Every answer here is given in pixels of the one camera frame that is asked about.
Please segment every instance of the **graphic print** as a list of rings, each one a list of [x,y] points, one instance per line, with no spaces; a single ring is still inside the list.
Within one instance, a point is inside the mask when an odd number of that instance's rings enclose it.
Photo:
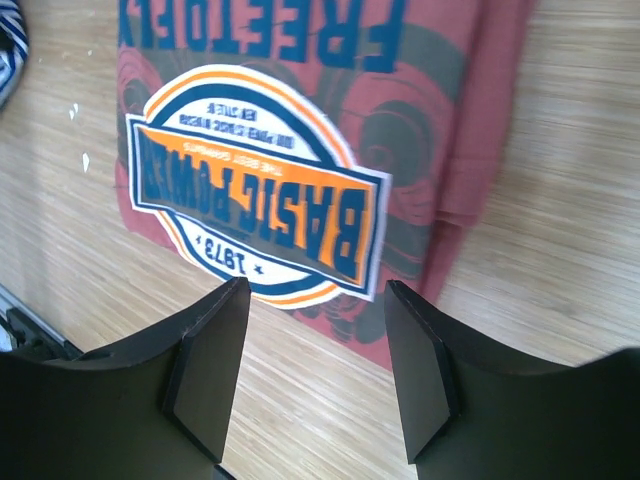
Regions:
[[[299,308],[277,306],[390,369],[385,283],[402,280],[417,288],[423,275],[438,182],[467,64],[459,26],[467,24],[471,10],[465,0],[438,2],[437,8],[436,2],[434,8],[424,8],[423,2],[407,0],[268,0],[264,8],[252,3],[119,0],[115,191],[123,223],[131,233],[179,252],[158,210],[140,211],[132,205],[128,114],[144,118],[152,95],[203,65],[237,65],[252,70],[251,75],[257,71],[268,76],[274,85],[288,85],[340,131],[358,166],[385,172],[392,185],[379,266],[370,272],[370,278],[377,277],[373,299],[338,288],[341,293],[325,302]],[[466,12],[464,18],[460,12]],[[445,19],[455,19],[451,25],[457,27],[448,32],[449,20]],[[221,185],[221,179],[214,181]],[[241,208],[237,203],[231,206]],[[229,233],[222,227],[219,224],[214,229]],[[242,231],[236,228],[231,233]],[[305,250],[260,242],[259,227],[248,237],[237,238],[263,253],[275,251],[277,258],[299,263],[300,258],[294,256],[297,252],[308,261]],[[326,266],[319,267],[321,273],[327,273],[322,269]]]
[[[237,65],[198,67],[127,114],[129,191],[180,255],[246,276],[281,309],[373,301],[391,176],[358,166],[304,96]]]

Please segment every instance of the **wooden floor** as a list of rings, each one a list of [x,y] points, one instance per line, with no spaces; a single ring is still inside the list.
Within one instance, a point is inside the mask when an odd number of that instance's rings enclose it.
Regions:
[[[0,117],[0,284],[90,349],[217,282],[120,219],[116,2],[22,4],[33,45]],[[504,168],[445,311],[566,363],[640,344],[639,32],[637,0],[541,1]],[[253,305],[230,470],[242,479],[415,478],[403,448],[388,372]]]

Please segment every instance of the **folded t-shirt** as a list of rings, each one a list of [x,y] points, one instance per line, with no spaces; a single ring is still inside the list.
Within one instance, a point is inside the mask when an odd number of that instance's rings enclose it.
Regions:
[[[388,368],[385,284],[439,290],[480,213],[529,3],[121,0],[125,225]]]

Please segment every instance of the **white speck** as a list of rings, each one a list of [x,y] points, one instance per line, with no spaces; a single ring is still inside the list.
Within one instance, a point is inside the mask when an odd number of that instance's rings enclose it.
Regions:
[[[87,155],[87,152],[82,154],[82,166],[84,167],[84,173],[87,173],[87,170],[89,170],[89,162],[91,161],[91,159],[89,158],[89,155]]]

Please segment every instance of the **black object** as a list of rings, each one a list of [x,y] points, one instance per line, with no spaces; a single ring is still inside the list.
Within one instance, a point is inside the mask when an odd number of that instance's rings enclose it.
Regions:
[[[492,340],[402,282],[385,303],[420,479],[640,479],[640,348],[572,368]]]
[[[211,480],[249,314],[246,279],[74,361],[0,354],[0,477]]]
[[[15,42],[13,39],[4,31],[3,28],[0,28],[0,52],[11,52]]]
[[[71,342],[60,344],[19,308],[7,310],[6,319],[0,318],[0,327],[13,337],[16,343],[14,355],[40,361],[74,360],[82,355]]]

